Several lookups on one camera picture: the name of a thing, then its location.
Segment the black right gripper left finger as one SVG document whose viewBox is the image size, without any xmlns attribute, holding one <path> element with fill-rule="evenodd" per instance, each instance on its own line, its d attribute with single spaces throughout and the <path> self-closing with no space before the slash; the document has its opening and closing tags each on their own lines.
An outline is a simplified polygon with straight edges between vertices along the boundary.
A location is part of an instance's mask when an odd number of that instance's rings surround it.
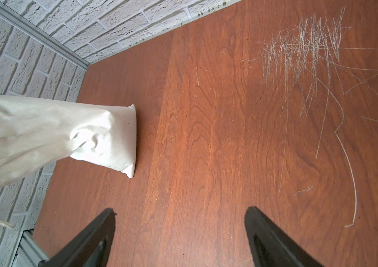
<svg viewBox="0 0 378 267">
<path fill-rule="evenodd" d="M 116 229 L 113 209 L 104 209 L 75 238 L 42 267 L 105 267 L 109 261 Z"/>
</svg>

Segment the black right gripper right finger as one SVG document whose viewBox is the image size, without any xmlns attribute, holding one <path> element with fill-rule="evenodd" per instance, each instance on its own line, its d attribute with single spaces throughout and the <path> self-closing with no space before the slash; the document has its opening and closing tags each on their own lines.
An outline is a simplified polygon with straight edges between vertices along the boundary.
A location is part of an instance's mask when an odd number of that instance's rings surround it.
<svg viewBox="0 0 378 267">
<path fill-rule="evenodd" d="M 246 210 L 245 229 L 256 267 L 322 266 L 255 206 Z"/>
</svg>

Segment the cream cloth drawstring soil bag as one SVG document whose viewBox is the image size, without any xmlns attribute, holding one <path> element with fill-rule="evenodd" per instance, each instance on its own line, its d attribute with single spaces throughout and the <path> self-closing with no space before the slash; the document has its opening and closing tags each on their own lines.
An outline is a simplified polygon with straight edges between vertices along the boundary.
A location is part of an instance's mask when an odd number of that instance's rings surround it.
<svg viewBox="0 0 378 267">
<path fill-rule="evenodd" d="M 132 178 L 136 145 L 134 106 L 0 95 L 0 188 L 67 157 Z"/>
</svg>

